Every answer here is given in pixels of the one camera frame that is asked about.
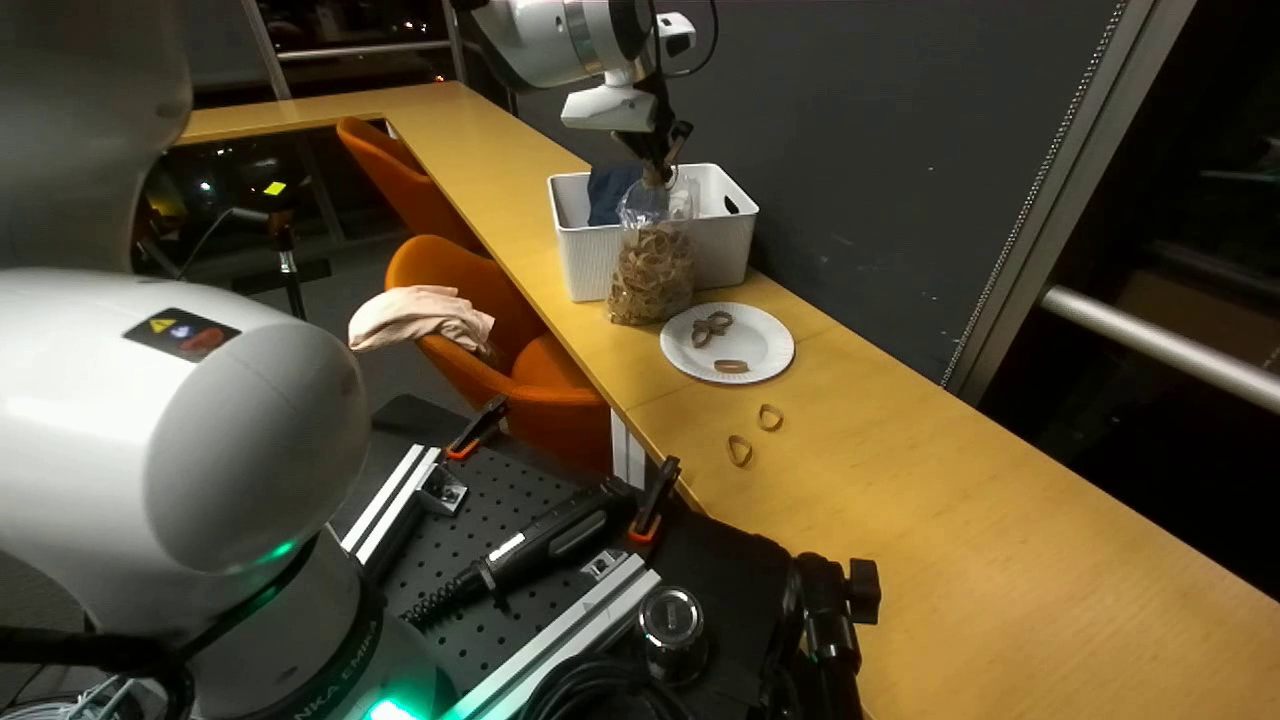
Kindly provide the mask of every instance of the wooden table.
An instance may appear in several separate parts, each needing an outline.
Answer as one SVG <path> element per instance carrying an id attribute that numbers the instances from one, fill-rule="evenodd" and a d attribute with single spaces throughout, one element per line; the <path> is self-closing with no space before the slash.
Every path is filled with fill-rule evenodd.
<path id="1" fill-rule="evenodd" d="M 689 497 L 792 553 L 870 558 L 859 694 L 881 720 L 1280 716 L 1280 607 L 974 408 L 753 274 L 706 294 L 778 317 L 797 366 L 757 387 L 680 375 L 650 327 L 571 304 L 548 175 L 583 162 L 461 86 L 197 112 L 183 139 L 379 118 Z M 783 413 L 778 431 L 757 408 Z M 746 437 L 746 467 L 722 441 Z"/>

